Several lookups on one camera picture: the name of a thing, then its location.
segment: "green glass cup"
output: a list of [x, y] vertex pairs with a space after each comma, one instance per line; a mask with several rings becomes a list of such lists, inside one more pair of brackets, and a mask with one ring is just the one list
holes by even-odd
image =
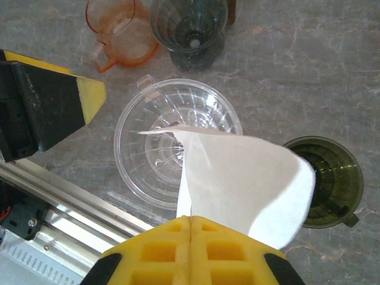
[[284, 145], [310, 163], [315, 187], [304, 227], [321, 229], [344, 223], [353, 227], [353, 214], [363, 195], [363, 175], [353, 155], [324, 137], [302, 137]]

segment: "pink glass mug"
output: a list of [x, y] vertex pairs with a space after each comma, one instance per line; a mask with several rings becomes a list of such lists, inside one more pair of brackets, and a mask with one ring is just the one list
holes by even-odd
[[98, 40], [90, 53], [98, 72], [115, 64], [135, 67], [159, 46], [151, 31], [150, 10], [139, 0], [89, 0], [85, 18]]

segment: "cup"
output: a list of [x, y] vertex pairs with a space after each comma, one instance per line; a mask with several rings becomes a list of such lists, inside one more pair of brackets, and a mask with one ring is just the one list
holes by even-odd
[[142, 64], [159, 46], [150, 28], [150, 11], [138, 0], [89, 0], [85, 17], [98, 41], [90, 52], [98, 72], [114, 64]]
[[227, 14], [226, 0], [154, 0], [150, 23], [177, 68], [205, 69], [224, 49]]
[[339, 143], [323, 137], [302, 137], [285, 144], [310, 163], [315, 188], [304, 227], [321, 229], [344, 223], [353, 227], [353, 213], [363, 194], [363, 175], [353, 155]]

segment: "grey marble countertop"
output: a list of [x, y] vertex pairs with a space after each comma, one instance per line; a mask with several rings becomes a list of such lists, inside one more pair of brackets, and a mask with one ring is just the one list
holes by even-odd
[[347, 147], [365, 179], [354, 228], [301, 229], [286, 248], [306, 284], [380, 284], [380, 2], [238, 0], [223, 54], [206, 71], [179, 72], [160, 49], [145, 65], [98, 74], [88, 59], [94, 34], [86, 0], [1, 0], [0, 48], [106, 83], [93, 122], [31, 159], [153, 225], [175, 216], [139, 200], [113, 155], [118, 117], [136, 80], [190, 78], [232, 103], [246, 135], [276, 144], [321, 135]]

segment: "screw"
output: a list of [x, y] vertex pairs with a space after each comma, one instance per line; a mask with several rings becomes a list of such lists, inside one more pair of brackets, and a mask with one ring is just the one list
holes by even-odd
[[36, 218], [31, 218], [31, 219], [28, 221], [28, 225], [29, 225], [30, 227], [35, 227], [35, 226], [37, 226], [37, 223], [38, 223], [38, 221], [37, 221]]

